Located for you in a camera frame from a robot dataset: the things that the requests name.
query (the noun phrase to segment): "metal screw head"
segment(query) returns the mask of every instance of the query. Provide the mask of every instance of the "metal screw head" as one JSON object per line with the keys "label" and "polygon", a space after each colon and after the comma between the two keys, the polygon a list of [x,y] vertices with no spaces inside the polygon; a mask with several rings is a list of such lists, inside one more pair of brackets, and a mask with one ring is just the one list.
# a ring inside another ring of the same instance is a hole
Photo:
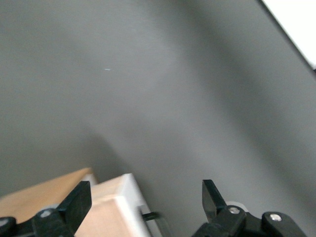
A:
{"label": "metal screw head", "polygon": [[50,210],[44,210],[39,216],[41,218],[45,218],[45,217],[49,216],[50,214],[51,214]]}
{"label": "metal screw head", "polygon": [[279,215],[277,215],[277,214],[270,214],[270,218],[271,218],[271,220],[273,220],[273,221],[281,221],[282,220],[282,218],[279,216]]}
{"label": "metal screw head", "polygon": [[229,212],[231,214],[239,214],[240,210],[237,207],[232,206],[232,207],[229,208]]}
{"label": "metal screw head", "polygon": [[6,224],[8,224],[8,222],[9,222],[9,219],[7,219],[7,218],[0,220],[0,227],[5,226]]}

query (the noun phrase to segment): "gray wall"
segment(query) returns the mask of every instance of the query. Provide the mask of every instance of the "gray wall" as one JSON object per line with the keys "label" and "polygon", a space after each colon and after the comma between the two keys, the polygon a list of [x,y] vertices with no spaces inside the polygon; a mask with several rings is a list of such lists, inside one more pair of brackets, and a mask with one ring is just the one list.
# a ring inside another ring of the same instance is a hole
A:
{"label": "gray wall", "polygon": [[316,232],[316,81],[256,1],[0,1],[0,195],[133,172],[176,236],[201,181]]}

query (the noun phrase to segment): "silver bolt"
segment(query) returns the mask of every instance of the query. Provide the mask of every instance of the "silver bolt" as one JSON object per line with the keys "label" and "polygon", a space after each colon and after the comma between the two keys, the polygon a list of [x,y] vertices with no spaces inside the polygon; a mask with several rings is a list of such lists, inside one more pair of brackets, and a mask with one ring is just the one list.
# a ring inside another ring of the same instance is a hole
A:
{"label": "silver bolt", "polygon": [[9,222],[9,220],[7,218],[0,220],[0,227],[5,226],[8,222]]}
{"label": "silver bolt", "polygon": [[279,215],[277,215],[277,214],[270,214],[270,218],[271,218],[271,220],[273,220],[273,221],[281,221],[282,220],[282,218],[279,216]]}
{"label": "silver bolt", "polygon": [[45,218],[47,216],[49,216],[51,214],[51,211],[50,210],[45,210],[43,211],[41,214],[40,214],[40,217],[41,218]]}
{"label": "silver bolt", "polygon": [[234,206],[230,207],[229,211],[230,211],[231,214],[239,214],[240,213],[240,210],[237,207],[234,207]]}

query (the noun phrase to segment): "gray surface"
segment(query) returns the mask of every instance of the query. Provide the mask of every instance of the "gray surface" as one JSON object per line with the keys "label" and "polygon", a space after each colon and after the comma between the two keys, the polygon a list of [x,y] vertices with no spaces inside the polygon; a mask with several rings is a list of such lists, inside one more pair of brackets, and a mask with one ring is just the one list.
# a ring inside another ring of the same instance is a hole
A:
{"label": "gray surface", "polygon": [[201,180],[316,232],[316,81],[256,1],[1,1],[0,195],[133,172],[176,236]]}

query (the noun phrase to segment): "screw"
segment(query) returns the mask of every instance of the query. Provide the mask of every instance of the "screw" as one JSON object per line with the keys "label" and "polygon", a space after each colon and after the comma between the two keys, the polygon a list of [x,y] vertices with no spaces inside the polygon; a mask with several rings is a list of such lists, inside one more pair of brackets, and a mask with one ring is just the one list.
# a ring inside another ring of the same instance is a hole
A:
{"label": "screw", "polygon": [[44,210],[41,214],[40,214],[40,217],[41,218],[45,218],[47,216],[49,216],[51,214],[51,211],[50,210]]}
{"label": "screw", "polygon": [[231,214],[239,214],[240,213],[240,210],[237,207],[234,207],[234,206],[230,207],[229,211],[230,211]]}
{"label": "screw", "polygon": [[277,214],[270,214],[270,218],[271,218],[271,220],[273,220],[273,221],[281,221],[282,220],[282,218],[279,216],[279,215],[277,215]]}
{"label": "screw", "polygon": [[0,227],[5,226],[6,224],[8,224],[9,220],[7,218],[0,220]]}

